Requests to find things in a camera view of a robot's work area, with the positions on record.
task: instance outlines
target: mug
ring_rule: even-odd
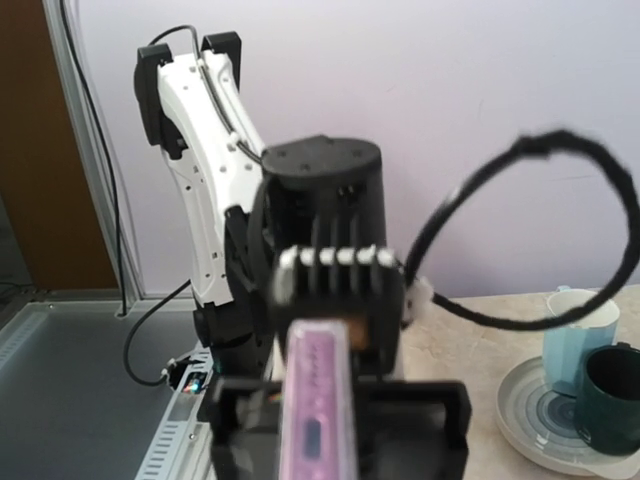
[[[628,455],[640,449],[640,350],[598,348],[583,363],[574,424],[594,450]]]
[[[595,292],[559,287],[547,299],[551,315],[559,316],[573,307],[583,305]],[[576,396],[581,365],[592,350],[611,345],[616,334],[620,309],[607,300],[595,312],[566,327],[547,330],[542,347],[542,363],[547,383],[556,393]]]

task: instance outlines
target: white wall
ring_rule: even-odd
[[[241,94],[267,144],[322,132],[381,146],[389,237],[405,253],[445,194],[521,132],[593,134],[640,174],[635,0],[74,1],[148,293],[189,276],[189,244],[175,186],[146,143],[133,69],[136,48],[179,23],[241,35]],[[171,38],[174,52],[187,37]],[[558,159],[483,190],[425,271],[450,295],[600,286],[625,239],[595,168]]]

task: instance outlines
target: marble tabletop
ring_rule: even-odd
[[[549,294],[504,295],[460,300],[468,308],[494,316],[534,319],[545,315]],[[621,310],[617,338],[640,345],[640,286],[627,287],[616,303]],[[566,479],[516,452],[495,420],[495,399],[502,378],[520,362],[541,355],[542,333],[505,332],[477,326],[439,307],[418,319],[402,336],[407,380],[463,381],[473,415],[468,434],[465,480]]]

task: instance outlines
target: brown wooden panel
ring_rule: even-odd
[[[0,194],[39,288],[117,285],[41,0],[0,0]]]

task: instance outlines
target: saucer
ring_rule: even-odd
[[[549,470],[580,476],[625,479],[640,470],[640,452],[614,457],[589,447],[573,427],[575,399],[545,382],[542,358],[521,363],[498,388],[496,417],[507,441]]]

